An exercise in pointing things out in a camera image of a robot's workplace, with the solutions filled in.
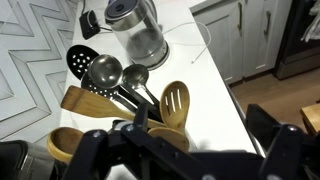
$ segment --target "wooden spoon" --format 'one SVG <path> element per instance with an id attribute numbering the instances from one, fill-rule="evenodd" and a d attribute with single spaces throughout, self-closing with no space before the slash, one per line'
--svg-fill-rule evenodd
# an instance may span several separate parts
<path id="1" fill-rule="evenodd" d="M 70 128 L 60 127 L 51 131 L 47 139 L 47 149 L 52 157 L 69 163 L 78 148 L 83 132 Z"/>
<path id="2" fill-rule="evenodd" d="M 133 114 L 120 109 L 111 100 L 76 86 L 68 88 L 61 102 L 61 108 L 94 118 L 119 117 L 127 120 L 134 119 Z M 165 125 L 148 119 L 148 127 L 165 127 Z"/>
<path id="3" fill-rule="evenodd" d="M 181 151 L 185 153 L 188 152 L 189 140 L 184 134 L 180 133 L 179 131 L 166 127 L 158 127 L 150 129 L 148 133 L 152 137 L 162 137 Z"/>
<path id="4" fill-rule="evenodd" d="M 187 86 L 181 81 L 168 84 L 160 99 L 160 114 L 168 128 L 185 134 L 190 105 L 190 96 Z"/>

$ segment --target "black utensil handle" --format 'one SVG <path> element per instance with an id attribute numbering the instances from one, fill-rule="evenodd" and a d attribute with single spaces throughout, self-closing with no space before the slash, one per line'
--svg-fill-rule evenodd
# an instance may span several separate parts
<path id="1" fill-rule="evenodd" d="M 137 108 L 134 107 L 130 102 L 121 96 L 117 96 L 114 100 L 118 101 L 122 105 L 124 105 L 127 109 L 129 109 L 131 112 L 135 113 L 137 111 Z"/>
<path id="2" fill-rule="evenodd" d="M 134 105 L 138 107 L 140 102 L 134 98 L 128 91 L 126 91 L 122 86 L 119 86 L 119 94 L 126 98 L 128 101 L 132 102 Z"/>
<path id="3" fill-rule="evenodd" d="M 146 87 L 145 88 L 146 93 L 148 94 L 148 96 L 151 98 L 153 105 L 157 107 L 157 109 L 159 109 L 159 100 L 149 91 L 149 89 Z"/>
<path id="4" fill-rule="evenodd" d="M 153 104 L 151 104 L 148 100 L 146 100 L 143 96 L 141 96 L 139 93 L 137 93 L 134 89 L 132 89 L 130 86 L 126 85 L 126 84 L 122 84 L 120 85 L 121 88 L 123 88 L 124 91 L 126 91 L 127 93 L 130 94 L 130 96 L 132 96 L 134 99 L 136 99 L 136 101 L 138 101 L 138 104 L 136 104 L 137 106 L 140 103 L 145 103 L 148 106 L 148 111 L 149 113 L 149 118 L 152 118 L 158 122 L 163 122 L 160 116 L 160 110 L 159 108 L 157 108 L 156 106 L 154 106 Z"/>

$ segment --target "white cabinet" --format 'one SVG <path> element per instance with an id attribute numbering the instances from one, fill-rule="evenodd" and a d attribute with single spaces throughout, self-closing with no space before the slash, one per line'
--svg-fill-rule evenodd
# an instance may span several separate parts
<path id="1" fill-rule="evenodd" d="M 275 66 L 291 2 L 224 0 L 193 11 L 210 31 L 208 48 L 227 84 Z"/>
<path id="2" fill-rule="evenodd" d="M 194 13 L 197 22 L 207 26 L 211 34 L 208 49 L 222 78 L 232 83 L 242 78 L 243 2 L 223 1 Z M 207 41 L 207 31 L 199 26 Z"/>
<path id="3" fill-rule="evenodd" d="M 292 0 L 246 3 L 243 77 L 274 68 Z"/>

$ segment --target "black handle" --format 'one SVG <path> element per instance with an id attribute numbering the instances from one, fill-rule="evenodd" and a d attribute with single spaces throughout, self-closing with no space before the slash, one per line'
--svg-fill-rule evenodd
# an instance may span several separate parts
<path id="1" fill-rule="evenodd" d="M 269 28 L 270 28 L 270 18 L 271 18 L 271 13 L 270 11 L 266 12 L 267 18 L 268 18 L 268 22 L 267 22 L 267 27 L 266 29 L 263 31 L 264 35 L 268 35 L 269 34 Z"/>
<path id="2" fill-rule="evenodd" d="M 143 96 L 137 93 L 130 86 L 125 84 L 120 85 L 119 94 L 123 97 L 127 98 L 129 101 L 138 106 L 141 103 L 145 103 L 148 106 L 148 117 L 154 119 L 158 122 L 163 122 L 160 115 L 159 106 L 151 104 L 148 100 L 146 100 Z"/>
<path id="3" fill-rule="evenodd" d="M 238 3 L 238 8 L 239 8 L 239 24 L 238 24 L 238 29 L 239 31 L 242 30 L 242 4 L 239 2 Z"/>

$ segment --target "electrical cord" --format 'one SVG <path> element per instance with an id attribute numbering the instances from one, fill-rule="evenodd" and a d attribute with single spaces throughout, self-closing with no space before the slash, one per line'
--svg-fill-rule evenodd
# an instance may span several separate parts
<path id="1" fill-rule="evenodd" d="M 193 63 L 196 62 L 196 60 L 199 59 L 199 57 L 203 54 L 203 52 L 208 48 L 209 44 L 211 43 L 211 34 L 210 34 L 209 29 L 207 28 L 207 26 L 206 26 L 205 24 L 200 23 L 200 22 L 187 22 L 187 23 L 183 23 L 183 24 L 180 24 L 180 25 L 178 25 L 178 26 L 176 26 L 176 27 L 174 27 L 174 28 L 169 29 L 168 31 L 164 32 L 163 35 L 165 35 L 165 34 L 168 33 L 168 32 L 171 32 L 171 31 L 173 31 L 173 30 L 175 30 L 175 29 L 177 29 L 177 28 L 179 28 L 179 27 L 181 27 L 181 26 L 188 25 L 188 24 L 199 24 L 199 25 L 203 26 L 203 27 L 207 30 L 208 36 L 209 36 L 209 41 L 207 42 L 206 47 L 200 52 L 200 54 L 199 54 L 195 59 L 193 59 L 193 60 L 191 61 L 191 64 L 193 64 Z"/>
<path id="2" fill-rule="evenodd" d="M 87 21 L 88 21 L 88 24 L 89 24 L 90 27 L 92 27 L 92 24 L 90 23 L 89 17 L 90 17 L 90 13 L 91 13 L 92 11 L 93 11 L 93 10 L 90 10 L 90 11 L 88 12 L 88 15 L 87 15 Z M 101 27 L 101 26 L 99 26 L 99 28 L 112 32 L 112 29 L 109 29 L 109 28 L 105 28 L 105 27 Z"/>
<path id="3" fill-rule="evenodd" d="M 107 30 L 107 31 L 112 31 L 112 29 L 108 29 L 108 28 L 105 28 L 105 27 L 101 27 L 99 26 L 100 29 L 104 29 L 104 30 Z"/>
<path id="4" fill-rule="evenodd" d="M 84 13 L 84 9 L 86 8 L 86 0 L 83 0 L 83 7 L 82 7 L 82 11 L 81 14 Z"/>

